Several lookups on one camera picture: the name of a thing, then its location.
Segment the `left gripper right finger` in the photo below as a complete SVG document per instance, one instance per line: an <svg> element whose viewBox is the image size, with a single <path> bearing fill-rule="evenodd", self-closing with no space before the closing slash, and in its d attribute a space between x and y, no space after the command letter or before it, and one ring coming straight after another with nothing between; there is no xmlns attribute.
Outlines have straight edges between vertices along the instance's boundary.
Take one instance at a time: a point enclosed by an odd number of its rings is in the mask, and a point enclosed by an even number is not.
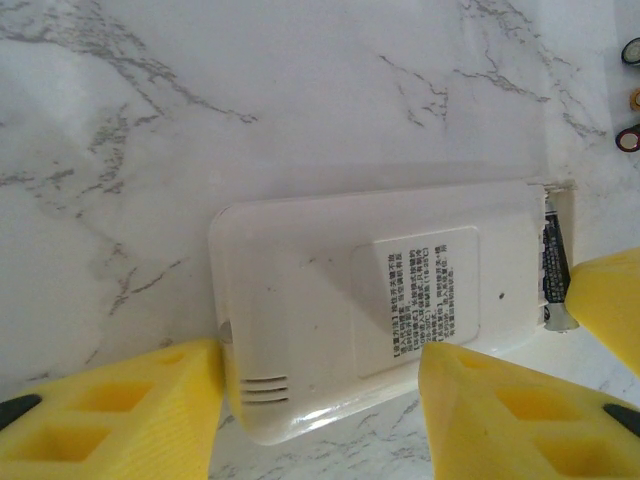
<svg viewBox="0 0 640 480"><path fill-rule="evenodd" d="M419 393L437 479L639 476L639 409L604 392L432 342Z"/></svg>

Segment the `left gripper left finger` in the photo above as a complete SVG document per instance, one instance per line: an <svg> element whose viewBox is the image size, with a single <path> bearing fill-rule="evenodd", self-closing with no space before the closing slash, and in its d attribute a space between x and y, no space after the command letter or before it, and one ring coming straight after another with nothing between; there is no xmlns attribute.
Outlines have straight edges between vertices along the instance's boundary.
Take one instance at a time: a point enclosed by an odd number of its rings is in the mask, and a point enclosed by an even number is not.
<svg viewBox="0 0 640 480"><path fill-rule="evenodd" d="M1 404L1 476L205 479L222 401L212 339L32 386Z"/></svg>

